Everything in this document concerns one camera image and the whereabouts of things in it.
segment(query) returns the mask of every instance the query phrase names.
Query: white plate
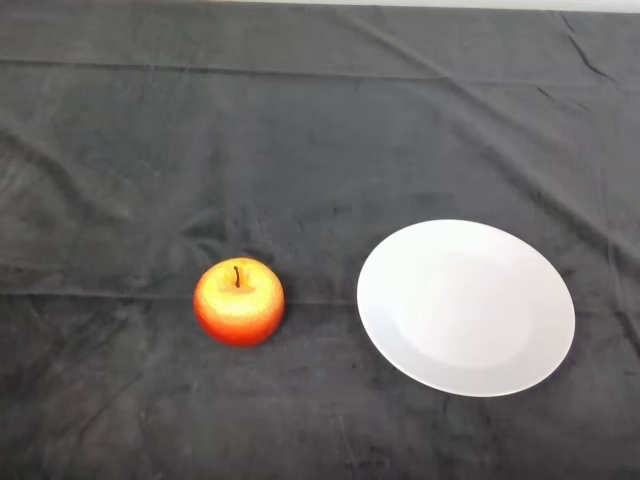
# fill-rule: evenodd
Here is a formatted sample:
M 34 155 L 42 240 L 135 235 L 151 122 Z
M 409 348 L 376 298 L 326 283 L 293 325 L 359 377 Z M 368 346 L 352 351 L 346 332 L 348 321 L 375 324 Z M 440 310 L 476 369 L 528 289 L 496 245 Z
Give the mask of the white plate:
M 507 10 L 567 10 L 584 12 L 640 12 L 640 0 L 240 0 L 265 3 L 322 3 L 391 5 L 394 7 L 503 8 Z
M 397 231 L 367 258 L 358 310 L 398 370 L 449 393 L 529 388 L 569 351 L 571 295 L 533 247 L 502 230 L 435 220 Z

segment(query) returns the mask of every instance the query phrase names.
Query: apple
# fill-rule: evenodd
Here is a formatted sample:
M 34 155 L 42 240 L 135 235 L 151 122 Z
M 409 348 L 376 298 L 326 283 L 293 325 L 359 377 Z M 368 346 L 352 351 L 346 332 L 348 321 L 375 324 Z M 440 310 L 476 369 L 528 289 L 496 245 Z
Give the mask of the apple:
M 216 340 L 251 347 L 276 331 L 284 291 L 275 273 L 251 258 L 232 258 L 205 272 L 193 295 L 202 328 Z

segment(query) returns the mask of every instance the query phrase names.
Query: ceramic plate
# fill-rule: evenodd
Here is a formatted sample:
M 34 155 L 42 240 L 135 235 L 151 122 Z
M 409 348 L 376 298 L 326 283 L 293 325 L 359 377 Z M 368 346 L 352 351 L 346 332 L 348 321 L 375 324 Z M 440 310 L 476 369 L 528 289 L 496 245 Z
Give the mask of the ceramic plate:
M 515 393 L 569 351 L 569 291 L 533 247 L 502 230 L 435 220 L 386 238 L 358 279 L 358 310 L 396 368 L 445 392 Z

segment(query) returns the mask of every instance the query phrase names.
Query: plate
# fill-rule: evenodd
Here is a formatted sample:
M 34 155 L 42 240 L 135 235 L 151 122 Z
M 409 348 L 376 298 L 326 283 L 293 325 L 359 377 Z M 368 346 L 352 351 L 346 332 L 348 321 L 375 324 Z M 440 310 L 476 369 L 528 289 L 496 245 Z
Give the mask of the plate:
M 369 338 L 398 370 L 449 393 L 507 395 L 548 377 L 575 329 L 571 295 L 537 250 L 497 228 L 434 220 L 397 231 L 358 278 Z

